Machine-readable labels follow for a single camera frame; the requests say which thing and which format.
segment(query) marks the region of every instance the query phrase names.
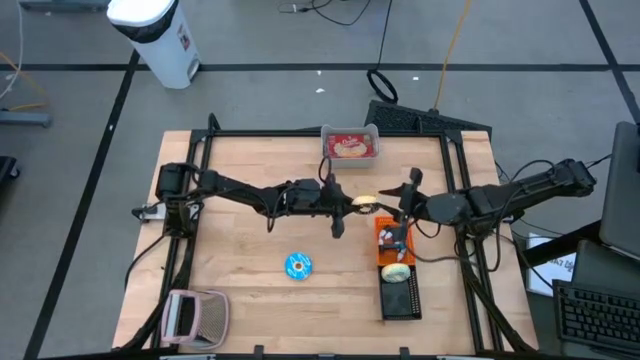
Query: food container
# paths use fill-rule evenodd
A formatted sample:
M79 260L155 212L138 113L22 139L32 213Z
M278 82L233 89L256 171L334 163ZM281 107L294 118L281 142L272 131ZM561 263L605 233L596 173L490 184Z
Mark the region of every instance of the food container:
M334 168L368 168L380 152L378 128L369 124L362 128L334 128L324 125L320 130L322 154L331 158Z

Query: orange box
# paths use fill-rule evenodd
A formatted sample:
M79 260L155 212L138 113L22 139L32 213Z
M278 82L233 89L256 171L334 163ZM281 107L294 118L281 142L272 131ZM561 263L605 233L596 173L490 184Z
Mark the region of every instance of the orange box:
M374 226L375 233L373 234L373 238L376 243L376 248L378 247L378 234L380 234L380 231L384 230L384 228L388 226L398 227L400 226L400 224L393 221L393 217L391 216L376 216L375 226ZM407 233L407 246L411 250L414 249L413 236L411 236L411 228L409 228L409 232ZM396 260L398 256L398 252L395 250L389 249L389 250L385 250L382 253L380 253L380 251L377 251L376 253L378 254L376 256L378 261L378 266L386 266L386 265L395 264L398 262ZM404 258L402 258L402 261L400 261L400 263L407 264L407 265L415 265L416 258L407 251L407 253L404 255Z

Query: white trash can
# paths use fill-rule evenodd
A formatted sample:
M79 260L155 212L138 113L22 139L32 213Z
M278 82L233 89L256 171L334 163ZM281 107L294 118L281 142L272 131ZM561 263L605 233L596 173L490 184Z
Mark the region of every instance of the white trash can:
M200 57L178 0L112 0L107 17L165 87L184 89Z

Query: trash can lid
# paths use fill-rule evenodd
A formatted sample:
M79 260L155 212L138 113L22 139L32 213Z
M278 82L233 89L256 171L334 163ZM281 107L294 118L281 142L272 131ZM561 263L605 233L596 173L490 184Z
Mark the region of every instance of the trash can lid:
M177 0L112 0L107 17L114 25L143 27L160 20Z

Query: blue cd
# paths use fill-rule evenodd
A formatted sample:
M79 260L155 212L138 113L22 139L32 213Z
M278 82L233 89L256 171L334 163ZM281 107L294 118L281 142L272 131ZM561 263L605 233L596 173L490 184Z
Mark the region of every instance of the blue cd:
M293 280L304 280L311 275L311 258L303 253L293 253L284 262L284 271Z

